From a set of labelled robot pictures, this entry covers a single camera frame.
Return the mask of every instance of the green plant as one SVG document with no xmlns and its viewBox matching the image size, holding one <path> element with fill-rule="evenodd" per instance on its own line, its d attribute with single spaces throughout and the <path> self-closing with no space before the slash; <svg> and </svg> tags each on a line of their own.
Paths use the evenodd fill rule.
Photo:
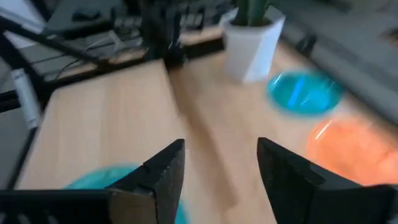
<svg viewBox="0 0 398 224">
<path fill-rule="evenodd" d="M 232 24 L 236 26 L 259 27 L 269 23 L 264 18 L 269 0 L 236 0 L 238 13 Z"/>
</svg>

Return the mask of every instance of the wooden tabletop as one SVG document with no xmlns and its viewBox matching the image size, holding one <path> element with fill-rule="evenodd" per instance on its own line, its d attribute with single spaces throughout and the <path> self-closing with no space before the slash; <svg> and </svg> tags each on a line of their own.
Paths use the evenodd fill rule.
<svg viewBox="0 0 398 224">
<path fill-rule="evenodd" d="M 57 90 L 32 145 L 19 189 L 61 189 L 115 164 L 140 164 L 186 139 L 182 200 L 191 223 L 275 223 L 256 158 L 258 137 L 305 155 L 307 136 L 329 116 L 360 115 L 388 126 L 346 93 L 330 113 L 276 110 L 266 81 L 242 85 L 223 72 L 224 53 L 169 74 L 151 62 Z M 283 43 L 268 79 L 312 65 Z"/>
</svg>

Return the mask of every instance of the white pot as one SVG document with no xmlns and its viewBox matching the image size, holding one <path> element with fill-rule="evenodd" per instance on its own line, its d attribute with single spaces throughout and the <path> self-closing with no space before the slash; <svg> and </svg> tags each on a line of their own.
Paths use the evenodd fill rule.
<svg viewBox="0 0 398 224">
<path fill-rule="evenodd" d="M 271 6 L 266 17 L 272 24 L 265 27 L 240 27 L 231 25 L 237 11 L 235 9 L 225 14 L 220 21 L 226 46 L 225 72 L 244 83 L 263 80 L 271 69 L 285 16 Z"/>
</svg>

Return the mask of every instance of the orange bowl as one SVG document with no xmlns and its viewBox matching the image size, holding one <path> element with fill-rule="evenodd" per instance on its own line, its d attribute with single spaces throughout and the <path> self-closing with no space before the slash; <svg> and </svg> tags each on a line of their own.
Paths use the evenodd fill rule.
<svg viewBox="0 0 398 224">
<path fill-rule="evenodd" d="M 361 185 L 398 184 L 398 142 L 360 119 L 327 119 L 307 141 L 307 158 Z"/>
</svg>

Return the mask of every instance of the teal object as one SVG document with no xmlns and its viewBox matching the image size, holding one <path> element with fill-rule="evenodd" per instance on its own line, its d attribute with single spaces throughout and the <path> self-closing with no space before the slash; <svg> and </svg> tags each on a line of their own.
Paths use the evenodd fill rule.
<svg viewBox="0 0 398 224">
<path fill-rule="evenodd" d="M 137 169 L 137 166 L 132 165 L 121 165 L 121 166 L 111 166 L 103 169 L 96 170 L 83 177 L 73 181 L 70 185 L 66 186 L 65 189 L 68 190 L 93 190 L 93 189 L 104 189 L 105 187 L 115 183 L 117 180 L 122 179 L 128 173 Z M 183 204 L 180 202 L 177 210 L 177 217 L 175 219 L 175 224 L 187 224 L 188 217 L 183 208 Z"/>
<path fill-rule="evenodd" d="M 323 72 L 284 72 L 269 81 L 267 94 L 283 110 L 320 115 L 338 104 L 343 87 Z"/>
</svg>

